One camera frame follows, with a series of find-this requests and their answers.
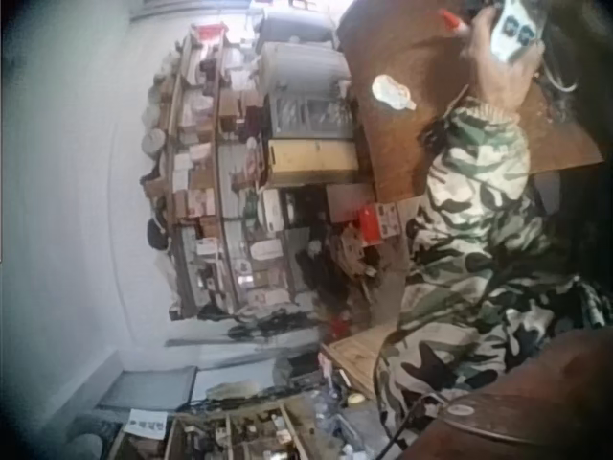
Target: wooden board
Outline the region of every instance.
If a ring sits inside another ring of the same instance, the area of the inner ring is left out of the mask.
[[[460,58],[463,42],[449,36],[437,10],[459,12],[461,7],[455,0],[356,0],[338,28],[370,147],[378,201],[424,191],[432,157],[418,136],[468,81],[467,63]],[[415,112],[395,111],[373,97],[371,85],[380,74],[409,87]],[[602,161],[582,126],[549,123],[546,112],[541,90],[533,84],[520,110],[533,173]]]
[[[362,333],[323,345],[329,358],[347,373],[351,383],[364,396],[375,398],[373,371],[385,338],[396,330],[396,323],[375,326]]]

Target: white box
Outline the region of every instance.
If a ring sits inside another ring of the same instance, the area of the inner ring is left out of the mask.
[[[195,252],[198,256],[211,256],[217,253],[217,238],[203,238],[196,240]]]
[[[267,232],[281,232],[284,228],[284,216],[281,212],[279,190],[268,189],[261,194],[264,202],[264,220]]]

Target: wooden table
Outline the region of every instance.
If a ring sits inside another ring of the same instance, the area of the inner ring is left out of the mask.
[[[371,152],[377,199],[382,202],[424,192],[432,161],[418,136],[444,113],[468,79],[459,57],[463,42],[450,37],[439,8],[460,12],[455,0],[355,0],[338,36],[352,72]],[[373,79],[388,74],[408,86],[417,110],[395,111],[371,93]],[[547,120],[547,103],[533,84],[521,111],[532,153],[532,172],[560,170],[602,161],[596,143],[577,123]]]

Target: camouflage sleeve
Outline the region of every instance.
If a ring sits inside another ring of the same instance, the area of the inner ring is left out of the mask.
[[[447,149],[430,167],[418,215],[407,225],[405,330],[481,299],[493,269],[490,227],[522,196],[530,167],[515,116],[466,98],[446,128]]]

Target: white label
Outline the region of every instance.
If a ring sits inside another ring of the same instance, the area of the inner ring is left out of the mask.
[[[195,242],[198,256],[210,256],[217,253],[217,238],[203,238]]]
[[[167,412],[132,409],[124,431],[144,438],[162,440],[166,435],[167,418]]]

